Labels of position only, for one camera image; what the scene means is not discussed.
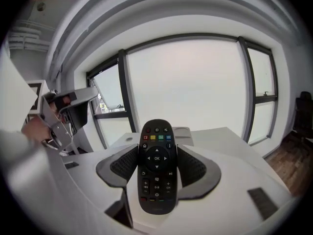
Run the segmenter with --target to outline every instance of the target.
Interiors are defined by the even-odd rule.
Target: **black window frame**
[[[90,86],[90,80],[92,78],[94,78],[99,73],[109,69],[110,67],[118,64],[120,86],[121,86],[121,92],[122,92],[122,98],[124,102],[125,111],[106,113],[106,114],[95,114],[94,107],[91,106],[94,120],[96,123],[96,128],[97,128],[99,135],[101,133],[101,129],[99,127],[99,123],[97,120],[103,119],[103,118],[116,118],[116,117],[126,118],[127,117],[129,119],[132,132],[136,132],[136,130],[138,130],[138,126],[137,126],[138,124],[134,120],[136,118],[135,112],[134,112],[135,110],[134,110],[134,107],[131,106],[131,104],[134,103],[133,102],[134,99],[131,98],[130,100],[130,97],[132,97],[132,94],[130,92],[130,86],[127,86],[127,84],[129,83],[129,71],[128,71],[128,64],[127,64],[127,59],[126,59],[127,54],[130,54],[130,53],[133,53],[133,52],[145,49],[145,48],[149,48],[152,46],[165,44],[165,43],[185,41],[185,40],[196,40],[196,39],[222,40],[222,41],[231,41],[231,42],[239,43],[241,50],[242,50],[243,57],[244,57],[244,62],[246,65],[246,75],[247,75],[247,81],[248,81],[246,89],[248,90],[248,96],[249,96],[248,103],[246,106],[246,116],[245,116],[242,139],[246,143],[249,142],[249,138],[250,138],[252,127],[253,127],[256,104],[266,103],[266,102],[275,102],[273,116],[272,116],[272,120],[270,124],[270,130],[264,139],[271,138],[273,130],[274,130],[275,122],[276,122],[277,105],[278,105],[277,72],[276,72],[275,61],[274,61],[274,57],[273,57],[271,49],[266,48],[262,45],[259,45],[251,40],[247,40],[242,36],[233,37],[229,35],[222,35],[222,34],[215,34],[215,33],[177,34],[177,35],[171,35],[171,36],[160,37],[160,38],[156,38],[153,40],[149,40],[149,41],[140,43],[138,45],[132,46],[126,50],[124,49],[119,50],[116,55],[112,56],[111,58],[102,62],[100,65],[98,65],[91,71],[87,72],[87,86]],[[250,55],[248,52],[248,48],[254,49],[256,51],[260,51],[264,54],[269,55],[270,63],[271,63],[271,71],[272,71],[273,81],[274,81],[274,95],[256,96],[254,73],[253,73],[253,67],[252,67],[252,62],[251,62]],[[262,142],[264,139],[251,143],[250,145],[253,146],[259,142]]]

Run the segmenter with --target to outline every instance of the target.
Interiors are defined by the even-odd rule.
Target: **window pane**
[[[246,80],[236,43],[173,42],[134,52],[128,64],[141,127],[161,118],[192,131],[226,126],[241,136]]]
[[[96,75],[93,81],[99,91],[96,105],[99,106],[101,113],[125,110],[119,83],[118,65]]]
[[[249,144],[264,139],[269,132],[274,111],[274,103],[268,102],[255,105],[255,113]]]
[[[249,48],[248,52],[253,67],[256,96],[263,96],[265,92],[268,92],[267,95],[274,95],[274,79],[269,55]]]
[[[129,120],[126,117],[98,119],[98,121],[108,147],[125,133],[132,132]]]

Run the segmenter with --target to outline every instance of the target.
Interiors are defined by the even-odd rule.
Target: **human hand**
[[[63,97],[63,102],[68,105],[70,99],[68,96]],[[60,118],[55,103],[51,103],[50,107],[57,118]],[[22,133],[30,139],[35,139],[38,142],[42,142],[46,139],[51,139],[49,128],[43,123],[40,117],[35,116],[32,118],[23,128]]]

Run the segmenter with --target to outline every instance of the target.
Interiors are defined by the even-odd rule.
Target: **brown wood floor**
[[[297,134],[291,132],[280,147],[265,158],[293,196],[303,195],[313,177],[313,143],[300,141]]]

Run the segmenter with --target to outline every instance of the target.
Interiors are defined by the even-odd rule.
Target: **black remote control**
[[[141,132],[138,151],[138,197],[150,214],[170,213],[177,198],[177,152],[169,122],[148,121]]]

